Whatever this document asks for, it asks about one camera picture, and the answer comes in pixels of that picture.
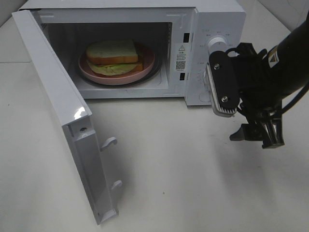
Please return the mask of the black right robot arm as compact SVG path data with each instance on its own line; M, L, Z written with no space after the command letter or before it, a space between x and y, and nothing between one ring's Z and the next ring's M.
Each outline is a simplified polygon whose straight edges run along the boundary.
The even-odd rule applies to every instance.
M231 141L261 141L263 148L284 145L282 115L309 90L309 21L305 20L271 50L256 53L240 43L231 59L241 99L237 111L247 123Z

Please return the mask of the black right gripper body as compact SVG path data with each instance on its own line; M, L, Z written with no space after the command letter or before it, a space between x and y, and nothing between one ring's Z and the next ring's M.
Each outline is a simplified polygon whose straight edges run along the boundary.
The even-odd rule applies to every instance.
M257 53L251 43L240 43L226 51L231 74L231 93L226 95L228 110L239 110L255 123L282 123L282 97L273 71L280 62L278 48Z

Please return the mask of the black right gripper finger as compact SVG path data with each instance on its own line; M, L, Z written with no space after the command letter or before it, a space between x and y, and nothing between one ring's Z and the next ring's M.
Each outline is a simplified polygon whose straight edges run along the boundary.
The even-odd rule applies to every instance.
M282 133L282 116L276 116L272 111L265 111L263 116L261 119L262 148L277 148L285 145Z
M229 136L231 141L262 141L263 137L255 125L241 124L240 129Z

